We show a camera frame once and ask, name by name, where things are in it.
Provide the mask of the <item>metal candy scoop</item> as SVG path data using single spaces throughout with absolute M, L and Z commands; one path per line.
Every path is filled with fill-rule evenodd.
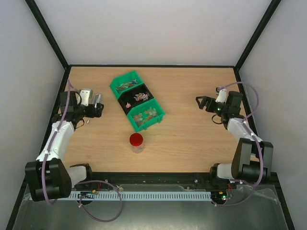
M 102 103 L 102 95 L 101 94 L 96 94 L 92 100 L 92 103 L 91 104 L 96 104 L 96 103 Z M 90 123 L 92 118 L 88 118 L 87 120 L 87 124 Z

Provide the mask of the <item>red jar lid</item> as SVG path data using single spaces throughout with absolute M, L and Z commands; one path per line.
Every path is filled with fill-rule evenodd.
M 140 146 L 143 144 L 143 137 L 140 133 L 133 133 L 131 134 L 129 141 L 132 146 Z

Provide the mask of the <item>green bin star candies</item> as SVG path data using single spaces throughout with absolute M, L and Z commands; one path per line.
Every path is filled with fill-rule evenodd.
M 156 123 L 160 123 L 164 115 L 165 112 L 157 100 L 151 99 L 132 108 L 127 114 L 127 118 L 134 131 L 140 132 Z

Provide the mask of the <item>clear glass jar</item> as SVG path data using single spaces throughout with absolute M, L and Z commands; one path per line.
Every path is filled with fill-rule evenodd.
M 131 143 L 131 149 L 134 153 L 141 153 L 144 150 L 144 143 Z

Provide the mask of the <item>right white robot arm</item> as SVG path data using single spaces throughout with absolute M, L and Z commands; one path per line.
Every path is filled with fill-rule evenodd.
M 211 167 L 209 182 L 221 187 L 226 180 L 257 186 L 267 183 L 271 177 L 273 145 L 259 138 L 240 114 L 243 94 L 235 91 L 219 91 L 218 97 L 196 97 L 200 109 L 221 118 L 223 125 L 237 141 L 233 160 L 229 164 L 216 163 Z

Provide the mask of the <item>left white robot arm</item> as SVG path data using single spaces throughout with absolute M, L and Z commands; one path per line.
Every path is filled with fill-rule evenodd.
M 78 123 L 84 122 L 85 118 L 101 117 L 103 109 L 102 95 L 93 94 L 91 89 L 60 93 L 59 112 L 52 118 L 47 142 L 36 160 L 25 166 L 33 201 L 52 204 L 57 199 L 67 198 L 78 183 L 92 178 L 88 163 L 66 168 L 62 161 Z

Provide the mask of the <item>green bin wrapped candies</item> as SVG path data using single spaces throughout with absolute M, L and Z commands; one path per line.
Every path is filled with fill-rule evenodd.
M 110 84 L 110 89 L 112 90 L 116 99 L 119 99 L 124 92 L 142 84 L 143 80 L 140 78 L 137 71 L 133 70 L 115 77 Z

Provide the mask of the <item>black bin lollipops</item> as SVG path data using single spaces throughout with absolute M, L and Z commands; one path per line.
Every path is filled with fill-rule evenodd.
M 141 84 L 136 87 L 129 88 L 127 91 L 123 92 L 118 98 L 118 103 L 122 107 L 125 115 L 127 115 L 132 108 L 153 98 L 154 96 L 149 91 L 147 86 L 145 84 Z

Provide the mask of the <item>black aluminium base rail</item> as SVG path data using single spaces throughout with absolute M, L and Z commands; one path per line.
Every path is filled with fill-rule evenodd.
M 71 185 L 82 188 L 82 182 L 101 183 L 108 182 L 112 185 L 120 184 L 155 184 L 155 185 L 180 185 L 190 186 L 192 189 L 225 190 L 227 185 L 235 182 L 233 179 L 221 179 L 216 171 L 200 173 L 136 173 L 136 172 L 86 172 L 86 176 L 77 176 L 73 179 L 67 173 L 46 173 L 45 182 L 47 188 L 54 187 L 56 190 Z

